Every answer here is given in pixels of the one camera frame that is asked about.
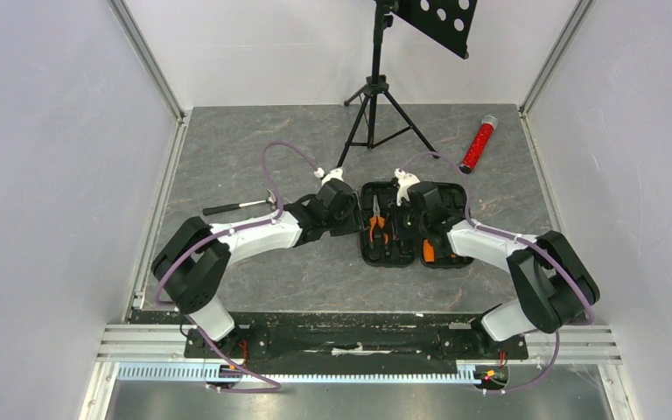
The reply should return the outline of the black orange nut driver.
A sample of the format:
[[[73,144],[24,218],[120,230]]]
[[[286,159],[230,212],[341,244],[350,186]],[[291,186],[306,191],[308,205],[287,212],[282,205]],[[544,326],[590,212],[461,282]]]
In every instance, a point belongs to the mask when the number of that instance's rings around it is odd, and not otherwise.
[[[400,242],[403,239],[402,221],[398,216],[391,219],[391,234],[394,242]]]

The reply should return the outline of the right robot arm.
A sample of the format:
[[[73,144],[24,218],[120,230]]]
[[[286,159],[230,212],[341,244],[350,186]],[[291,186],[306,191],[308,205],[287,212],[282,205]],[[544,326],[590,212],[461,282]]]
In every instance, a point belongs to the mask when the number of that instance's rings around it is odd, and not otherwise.
[[[465,197],[452,205],[440,188],[430,181],[398,183],[397,202],[409,209],[411,226],[423,240],[423,259],[490,264],[510,275],[516,292],[474,320],[470,343],[476,354],[492,357],[523,333],[555,333],[593,321],[599,287],[562,233],[533,236],[488,226],[471,217]]]

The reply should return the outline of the claw hammer black handle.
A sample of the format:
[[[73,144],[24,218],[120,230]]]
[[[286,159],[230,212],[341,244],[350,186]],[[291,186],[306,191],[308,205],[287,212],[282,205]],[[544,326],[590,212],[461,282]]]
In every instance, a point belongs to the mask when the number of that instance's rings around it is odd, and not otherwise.
[[[242,209],[244,207],[253,207],[260,205],[268,205],[270,208],[276,208],[277,207],[276,195],[271,190],[268,190],[268,196],[264,199],[258,199],[241,203],[229,203],[221,206],[206,207],[203,208],[201,212],[203,216],[212,216],[216,214],[232,212],[235,210]]]

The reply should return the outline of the large orange-handled screwdriver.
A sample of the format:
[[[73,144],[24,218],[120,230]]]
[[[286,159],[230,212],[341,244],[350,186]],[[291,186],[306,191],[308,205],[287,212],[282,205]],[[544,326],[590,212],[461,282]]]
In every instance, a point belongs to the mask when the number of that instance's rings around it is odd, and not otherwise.
[[[434,263],[436,261],[436,251],[429,240],[423,241],[422,255],[425,263]]]

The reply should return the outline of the black plastic tool case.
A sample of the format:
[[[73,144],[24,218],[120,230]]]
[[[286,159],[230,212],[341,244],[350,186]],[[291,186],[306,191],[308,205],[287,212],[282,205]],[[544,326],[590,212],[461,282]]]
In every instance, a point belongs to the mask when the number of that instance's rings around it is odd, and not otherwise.
[[[374,267],[458,269],[473,259],[452,250],[451,228],[465,219],[467,194],[454,183],[421,181],[398,197],[398,181],[373,181],[360,190],[360,252]]]

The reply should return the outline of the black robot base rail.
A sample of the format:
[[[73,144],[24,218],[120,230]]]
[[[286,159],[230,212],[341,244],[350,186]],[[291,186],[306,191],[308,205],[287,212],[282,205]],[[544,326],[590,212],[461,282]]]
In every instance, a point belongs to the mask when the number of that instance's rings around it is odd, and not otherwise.
[[[493,343],[479,315],[407,312],[242,312],[219,342],[262,375],[450,374],[457,361],[529,357],[525,339]]]

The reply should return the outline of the orange-handled pliers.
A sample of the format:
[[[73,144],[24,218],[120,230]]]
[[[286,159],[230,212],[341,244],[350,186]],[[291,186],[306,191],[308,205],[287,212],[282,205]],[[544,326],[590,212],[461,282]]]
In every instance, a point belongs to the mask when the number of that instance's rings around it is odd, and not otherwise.
[[[374,195],[369,229],[369,241],[372,249],[384,246],[388,242],[388,237],[384,233],[384,225],[385,219],[382,217],[378,196]]]

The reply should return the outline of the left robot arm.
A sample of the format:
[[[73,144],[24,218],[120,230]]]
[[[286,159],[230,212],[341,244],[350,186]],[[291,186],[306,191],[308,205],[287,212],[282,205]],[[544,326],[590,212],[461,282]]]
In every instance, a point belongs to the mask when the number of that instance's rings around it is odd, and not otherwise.
[[[357,232],[360,207],[346,182],[327,180],[314,194],[284,205],[271,215],[213,227],[199,216],[185,220],[150,266],[159,289],[206,335],[219,357],[240,344],[235,322],[217,296],[228,267],[276,249],[292,249],[323,235]]]

